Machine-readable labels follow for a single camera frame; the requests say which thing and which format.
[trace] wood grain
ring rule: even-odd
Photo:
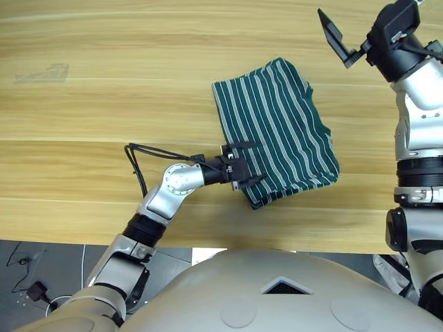
[[[161,245],[388,252],[395,96],[364,60],[344,69],[316,14],[322,7],[357,47],[386,3],[2,1],[0,237],[108,244],[140,200],[123,145],[218,154],[224,137],[211,83],[285,57],[314,88],[340,181],[259,211],[228,185],[202,188]],[[418,37],[441,37],[443,3],[421,10]],[[69,65],[65,82],[17,83],[52,64]],[[168,165],[141,163],[149,186]]]

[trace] vent grille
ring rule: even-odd
[[[306,293],[284,282],[279,282],[274,287],[269,289],[265,294],[306,294]]]

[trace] green striped cloth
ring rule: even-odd
[[[252,175],[267,175],[243,189],[254,209],[338,180],[331,131],[312,102],[312,88],[287,60],[216,82],[213,91],[227,143],[261,143],[234,150],[237,158],[246,158]]]

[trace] gray floor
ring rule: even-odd
[[[46,305],[26,298],[26,292],[12,294],[14,285],[26,274],[26,267],[19,264],[6,268],[6,262],[17,242],[0,241],[0,332],[11,331],[44,317]],[[105,251],[104,246],[86,246],[84,278]],[[12,262],[24,257],[32,259],[29,276],[20,288],[27,288],[39,280],[48,288],[48,297],[72,295],[80,289],[81,257],[83,246],[23,242],[12,257]],[[155,297],[179,273],[191,265],[191,248],[159,248],[149,264],[151,271],[141,301]],[[325,254],[308,252],[337,261],[358,273],[382,283],[382,278],[372,264],[371,255]]]

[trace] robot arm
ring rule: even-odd
[[[440,307],[437,316],[443,319],[443,48],[439,41],[423,47],[414,36],[421,3],[387,5],[359,51],[348,51],[334,23],[320,9],[318,14],[346,68],[366,54],[397,94],[394,200],[400,206],[388,212],[386,243],[407,253],[420,305]]]
[[[205,185],[231,182],[233,189],[239,190],[264,178],[252,176],[246,160],[233,153],[233,149],[254,146],[251,142],[224,145],[223,154],[213,160],[206,161],[199,155],[201,163],[169,166],[161,183],[146,194],[123,233],[100,258],[87,287],[48,318],[18,331],[116,331],[125,321],[127,310],[140,299],[149,278],[146,263],[185,198]]]

